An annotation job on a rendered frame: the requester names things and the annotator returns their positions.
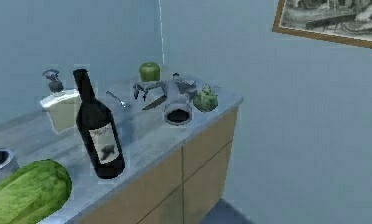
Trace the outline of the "grey metal cup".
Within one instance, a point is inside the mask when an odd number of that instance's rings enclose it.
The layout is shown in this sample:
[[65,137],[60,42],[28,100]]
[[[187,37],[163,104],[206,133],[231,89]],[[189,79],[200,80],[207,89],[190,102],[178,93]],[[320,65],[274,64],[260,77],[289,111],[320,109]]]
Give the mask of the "grey metal cup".
[[190,87],[185,84],[175,81],[167,83],[167,99],[163,107],[163,118],[166,123],[179,126],[192,120],[191,94]]
[[9,148],[0,148],[0,182],[18,168],[15,152]]

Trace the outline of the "wooden framed wall picture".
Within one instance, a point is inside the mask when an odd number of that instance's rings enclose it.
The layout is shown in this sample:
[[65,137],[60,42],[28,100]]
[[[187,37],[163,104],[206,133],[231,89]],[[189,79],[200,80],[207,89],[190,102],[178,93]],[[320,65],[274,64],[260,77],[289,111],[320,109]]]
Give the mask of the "wooden framed wall picture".
[[278,0],[272,31],[372,49],[372,0]]

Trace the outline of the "small green lettuce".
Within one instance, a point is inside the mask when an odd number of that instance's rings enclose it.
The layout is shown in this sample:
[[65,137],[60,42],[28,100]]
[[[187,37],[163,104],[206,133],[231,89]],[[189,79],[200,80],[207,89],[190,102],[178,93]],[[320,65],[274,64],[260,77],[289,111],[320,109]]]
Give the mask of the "small green lettuce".
[[193,99],[193,105],[201,112],[210,112],[218,106],[218,95],[214,94],[211,87],[205,84]]

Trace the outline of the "pale soap dispenser bottle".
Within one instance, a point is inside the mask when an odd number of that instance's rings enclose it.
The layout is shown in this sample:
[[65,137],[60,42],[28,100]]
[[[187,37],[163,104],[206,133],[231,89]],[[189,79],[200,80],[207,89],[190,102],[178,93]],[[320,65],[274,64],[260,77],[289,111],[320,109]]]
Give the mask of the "pale soap dispenser bottle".
[[42,76],[49,81],[48,87],[51,93],[40,101],[56,134],[76,125],[76,116],[81,104],[78,90],[65,89],[58,74],[59,71],[56,69],[49,69],[42,73]]

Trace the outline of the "large green lettuce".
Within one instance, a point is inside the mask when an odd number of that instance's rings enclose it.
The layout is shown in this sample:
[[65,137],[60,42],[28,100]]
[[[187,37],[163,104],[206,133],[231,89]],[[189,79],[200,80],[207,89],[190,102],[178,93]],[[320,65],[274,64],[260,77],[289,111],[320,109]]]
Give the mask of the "large green lettuce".
[[0,224],[37,224],[69,199],[72,180],[54,160],[34,161],[0,182]]

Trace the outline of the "wooden cupboard with grey worktop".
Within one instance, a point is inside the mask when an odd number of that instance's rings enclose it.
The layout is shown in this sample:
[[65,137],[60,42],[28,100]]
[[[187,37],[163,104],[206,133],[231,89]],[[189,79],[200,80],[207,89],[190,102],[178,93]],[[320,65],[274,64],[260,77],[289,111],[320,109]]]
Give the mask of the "wooden cupboard with grey worktop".
[[123,108],[108,95],[100,97],[113,113],[126,161],[124,172],[114,179],[103,180],[95,175],[75,128],[56,135],[43,112],[24,115],[0,125],[0,147],[12,149],[20,165],[53,159],[65,166],[72,179],[72,193],[65,205],[38,224],[79,224],[83,215],[112,194],[124,190],[133,180],[167,159],[243,101],[241,96],[214,86],[212,90],[218,95],[216,109],[208,113],[193,109],[189,123],[173,126],[164,121],[161,107],[142,110],[145,104],[161,96],[162,91],[151,90],[145,100],[136,99],[133,97],[135,82],[135,79],[120,81],[110,88],[117,97],[131,104],[130,108]]

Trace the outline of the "grey metal spoon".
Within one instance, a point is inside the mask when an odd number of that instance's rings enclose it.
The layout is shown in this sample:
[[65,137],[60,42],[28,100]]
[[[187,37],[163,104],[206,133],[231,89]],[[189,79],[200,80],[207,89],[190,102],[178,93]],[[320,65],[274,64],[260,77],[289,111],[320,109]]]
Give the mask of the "grey metal spoon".
[[120,99],[119,97],[117,97],[114,93],[112,93],[110,91],[106,91],[106,94],[108,96],[112,97],[113,99],[116,99],[123,108],[130,108],[130,107],[132,107],[131,104],[123,101],[122,99]]

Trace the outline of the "green apple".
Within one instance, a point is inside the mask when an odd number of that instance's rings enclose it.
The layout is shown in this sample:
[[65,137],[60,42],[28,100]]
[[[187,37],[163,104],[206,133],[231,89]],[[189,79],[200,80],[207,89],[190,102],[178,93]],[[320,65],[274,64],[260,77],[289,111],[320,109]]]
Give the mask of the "green apple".
[[142,82],[159,81],[160,67],[155,62],[145,62],[139,67],[139,74]]

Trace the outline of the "dark wine bottle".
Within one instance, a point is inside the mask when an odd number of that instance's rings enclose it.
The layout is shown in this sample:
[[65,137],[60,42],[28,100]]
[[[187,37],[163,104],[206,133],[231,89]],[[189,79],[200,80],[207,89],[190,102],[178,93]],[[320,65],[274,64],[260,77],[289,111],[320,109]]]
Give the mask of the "dark wine bottle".
[[73,76],[81,98],[76,124],[96,175],[113,179],[125,169],[125,160],[111,110],[99,101],[86,69]]

